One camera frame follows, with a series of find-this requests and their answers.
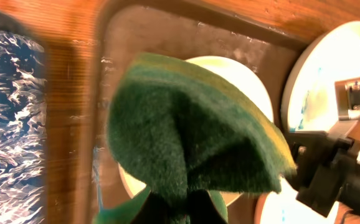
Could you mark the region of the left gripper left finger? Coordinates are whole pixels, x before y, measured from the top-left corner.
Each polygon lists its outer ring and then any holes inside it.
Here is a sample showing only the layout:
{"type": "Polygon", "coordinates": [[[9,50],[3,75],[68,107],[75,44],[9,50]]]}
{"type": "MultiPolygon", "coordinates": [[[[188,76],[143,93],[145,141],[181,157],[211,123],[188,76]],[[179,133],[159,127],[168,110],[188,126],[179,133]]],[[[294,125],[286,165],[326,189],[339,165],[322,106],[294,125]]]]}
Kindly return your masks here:
{"type": "Polygon", "coordinates": [[[161,196],[150,192],[130,224],[186,224],[186,215],[175,212],[161,196]]]}

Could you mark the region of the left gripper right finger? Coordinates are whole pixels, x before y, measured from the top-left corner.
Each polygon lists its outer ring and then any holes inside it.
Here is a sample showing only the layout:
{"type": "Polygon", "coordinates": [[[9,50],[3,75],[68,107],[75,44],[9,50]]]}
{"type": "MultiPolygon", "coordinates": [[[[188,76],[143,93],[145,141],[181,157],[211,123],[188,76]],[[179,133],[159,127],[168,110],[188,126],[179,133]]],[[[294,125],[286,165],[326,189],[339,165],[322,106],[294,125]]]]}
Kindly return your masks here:
{"type": "Polygon", "coordinates": [[[226,224],[206,190],[191,192],[187,197],[190,224],[226,224]]]}

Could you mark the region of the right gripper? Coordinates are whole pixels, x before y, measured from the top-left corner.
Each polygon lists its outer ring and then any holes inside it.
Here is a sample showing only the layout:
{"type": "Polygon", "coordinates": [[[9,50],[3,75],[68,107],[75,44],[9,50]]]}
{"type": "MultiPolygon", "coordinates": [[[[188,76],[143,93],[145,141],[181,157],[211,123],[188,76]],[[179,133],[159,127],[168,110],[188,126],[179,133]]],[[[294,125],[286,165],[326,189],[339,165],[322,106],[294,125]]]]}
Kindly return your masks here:
{"type": "MultiPolygon", "coordinates": [[[[360,77],[334,84],[339,125],[360,120],[360,77]]],[[[327,217],[341,202],[360,216],[360,141],[342,134],[299,131],[287,134],[298,166],[290,185],[296,199],[327,217]]]]}

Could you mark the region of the green yellow sponge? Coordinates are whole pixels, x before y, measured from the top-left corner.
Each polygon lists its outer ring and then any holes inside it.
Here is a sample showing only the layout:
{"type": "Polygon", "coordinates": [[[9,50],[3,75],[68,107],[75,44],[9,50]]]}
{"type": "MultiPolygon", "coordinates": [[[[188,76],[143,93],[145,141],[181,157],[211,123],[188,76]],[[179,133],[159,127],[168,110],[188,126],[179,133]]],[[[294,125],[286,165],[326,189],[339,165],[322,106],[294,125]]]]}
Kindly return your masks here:
{"type": "Polygon", "coordinates": [[[110,105],[115,160],[146,187],[101,210],[95,223],[130,223],[150,192],[186,215],[188,195],[206,190],[228,221],[221,192],[280,192],[296,165],[282,132],[237,87],[184,60],[142,53],[110,105]]]}

